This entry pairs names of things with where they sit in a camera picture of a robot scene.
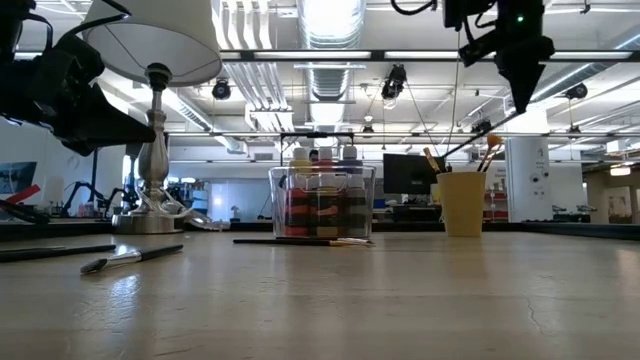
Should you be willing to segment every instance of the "yellow paper cup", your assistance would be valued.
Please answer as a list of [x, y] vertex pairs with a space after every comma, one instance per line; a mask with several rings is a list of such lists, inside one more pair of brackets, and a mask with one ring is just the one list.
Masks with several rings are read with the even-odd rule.
[[482, 236], [484, 210], [483, 172], [457, 172], [438, 175], [440, 202], [447, 235]]

